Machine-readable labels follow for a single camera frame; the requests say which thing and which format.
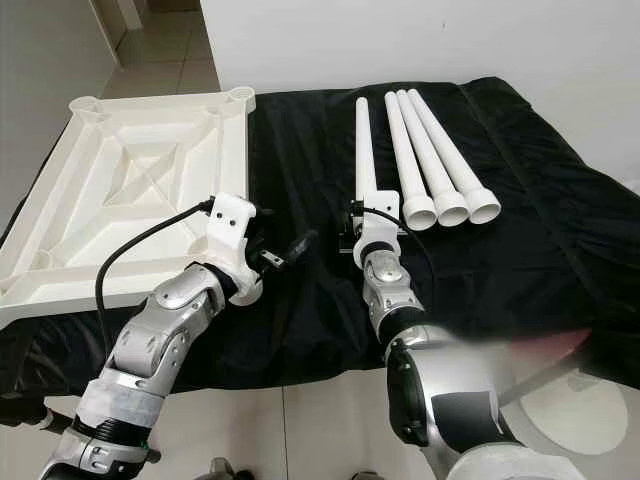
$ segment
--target wire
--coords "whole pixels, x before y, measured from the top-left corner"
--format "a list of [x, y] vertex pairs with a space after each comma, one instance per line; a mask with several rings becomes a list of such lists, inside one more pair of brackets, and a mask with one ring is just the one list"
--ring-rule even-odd
[[362, 207], [362, 212], [366, 212], [366, 213], [372, 213], [374, 215], [378, 215], [379, 217], [384, 218], [385, 220], [389, 220], [392, 223], [395, 223], [398, 227], [400, 227], [402, 230], [404, 230], [407, 235], [409, 235], [409, 237], [411, 237], [411, 239], [416, 242], [416, 244], [418, 245], [418, 247], [421, 250], [422, 255], [424, 256], [425, 260], [427, 261], [427, 264], [429, 265], [429, 272], [431, 273], [431, 311], [435, 310], [435, 299], [436, 299], [436, 273], [435, 273], [435, 269], [433, 268], [433, 260], [431, 259], [431, 255], [429, 254], [429, 251], [427, 250], [427, 248], [424, 246], [424, 244], [422, 243], [422, 241], [420, 240], [420, 237], [418, 237], [418, 235], [416, 235], [416, 233], [411, 230], [409, 228], [409, 226], [404, 223], [402, 220], [399, 220], [391, 215], [389, 215], [388, 213], [384, 213], [381, 212], [380, 210], [376, 210], [375, 208], [369, 208], [369, 207]]
[[112, 347], [111, 346], [111, 337], [109, 336], [109, 334], [107, 332], [107, 327], [106, 327], [106, 324], [105, 324], [105, 321], [104, 321], [104, 317], [105, 317], [106, 311], [105, 311], [105, 308], [104, 308], [104, 297], [103, 297], [103, 293], [102, 293], [102, 286], [104, 284], [104, 277], [107, 274], [107, 270], [109, 270], [109, 267], [118, 259], [118, 257], [120, 257], [127, 250], [129, 250], [132, 247], [136, 246], [138, 243], [140, 243], [144, 239], [150, 237], [151, 235], [153, 235], [155, 233], [158, 233], [160, 230], [163, 230], [163, 229], [165, 229], [165, 228], [167, 228], [167, 227], [169, 227], [169, 226], [171, 226], [171, 225], [173, 225], [175, 223], [178, 223], [180, 220], [183, 220], [183, 219], [193, 215], [196, 212], [210, 212], [211, 209], [213, 208], [213, 201], [214, 201], [214, 198], [211, 197], [209, 200], [206, 200], [204, 202], [200, 202], [199, 204], [194, 205], [190, 209], [185, 210], [184, 212], [178, 213], [177, 215], [165, 220], [164, 222], [161, 222], [161, 223], [149, 228], [148, 230], [145, 230], [140, 235], [135, 236], [134, 238], [129, 240], [127, 243], [122, 245], [120, 248], [118, 248], [102, 264], [102, 266], [98, 270], [98, 274], [96, 275], [95, 296], [96, 296], [96, 307], [97, 307], [97, 310], [98, 310], [98, 323], [100, 325], [100, 332], [102, 333], [102, 341], [104, 343], [105, 360], [109, 357], [109, 352], [111, 351], [111, 347]]

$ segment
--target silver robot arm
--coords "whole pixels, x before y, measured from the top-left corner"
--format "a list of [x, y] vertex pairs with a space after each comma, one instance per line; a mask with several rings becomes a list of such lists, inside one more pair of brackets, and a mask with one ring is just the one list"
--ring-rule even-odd
[[[368, 201], [365, 195], [365, 206]], [[354, 255], [360, 255], [362, 296], [385, 350], [396, 435], [420, 448], [438, 480], [585, 480], [567, 458], [536, 453], [503, 430], [490, 370], [475, 349], [434, 324], [411, 289], [397, 245], [385, 241], [395, 225], [372, 217], [364, 214]], [[372, 223], [387, 230], [377, 240], [365, 234]]]
[[220, 269], [195, 263], [149, 294], [89, 382], [40, 478], [136, 477], [189, 348], [236, 292]]

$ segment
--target white pipe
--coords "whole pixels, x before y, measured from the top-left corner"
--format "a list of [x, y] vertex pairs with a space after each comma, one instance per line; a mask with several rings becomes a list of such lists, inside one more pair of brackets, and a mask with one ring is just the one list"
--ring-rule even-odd
[[436, 223], [436, 209], [422, 183], [420, 170], [411, 149], [411, 142], [402, 120], [396, 94], [387, 92], [384, 96], [384, 103], [387, 106], [393, 151], [396, 155], [400, 186], [404, 197], [402, 214], [411, 230], [426, 230]]
[[377, 189], [369, 104], [366, 98], [360, 97], [356, 100], [356, 200], [363, 200], [365, 193]]
[[456, 191], [451, 183], [451, 179], [447, 175], [440, 157], [438, 157], [438, 152], [420, 123], [420, 118], [418, 118], [407, 92], [398, 90], [396, 94], [402, 118], [404, 118], [411, 143], [420, 161], [422, 173], [427, 180], [429, 192], [433, 197], [433, 203], [438, 213], [438, 223], [443, 227], [460, 225], [469, 218], [469, 210], [467, 210], [464, 197]]
[[471, 167], [455, 146], [440, 122], [431, 112], [416, 89], [409, 90], [409, 98], [413, 103], [420, 121], [436, 147], [440, 159], [453, 180], [456, 188], [464, 195], [469, 207], [471, 223], [487, 223], [498, 216], [500, 202], [493, 192], [485, 188]]

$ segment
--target metal bracket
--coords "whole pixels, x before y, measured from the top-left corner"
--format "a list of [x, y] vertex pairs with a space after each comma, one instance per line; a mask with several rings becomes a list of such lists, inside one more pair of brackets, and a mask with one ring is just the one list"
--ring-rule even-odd
[[234, 305], [250, 305], [262, 295], [262, 281], [245, 257], [245, 234], [249, 220], [255, 216], [256, 207], [251, 202], [222, 192], [216, 195], [207, 225], [206, 255], [238, 287], [229, 299]]
[[284, 261], [284, 258], [279, 257], [269, 250], [262, 250], [260, 252], [260, 258], [262, 258], [270, 266], [270, 268], [273, 268], [274, 270], [282, 270], [287, 264]]
[[[400, 212], [400, 196], [395, 190], [377, 190], [368, 192], [363, 198], [364, 206], [374, 208], [398, 218]], [[363, 215], [362, 224], [354, 219], [354, 225], [361, 229], [360, 238], [353, 246], [353, 260], [362, 268], [362, 250], [373, 242], [384, 242], [393, 248], [397, 256], [400, 256], [400, 244], [398, 243], [398, 227], [393, 222], [373, 213]]]

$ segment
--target pipe end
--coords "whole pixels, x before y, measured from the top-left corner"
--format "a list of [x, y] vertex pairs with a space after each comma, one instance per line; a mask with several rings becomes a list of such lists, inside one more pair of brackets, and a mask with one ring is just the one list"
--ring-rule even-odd
[[469, 207], [469, 221], [475, 225], [490, 222], [502, 210], [502, 206], [496, 196], [487, 188], [467, 193], [465, 200]]
[[416, 231], [432, 227], [438, 219], [433, 200], [427, 196], [407, 199], [402, 206], [402, 214], [407, 226]]
[[438, 223], [443, 227], [455, 227], [469, 218], [469, 209], [464, 197], [456, 191], [446, 192], [433, 198], [438, 212]]

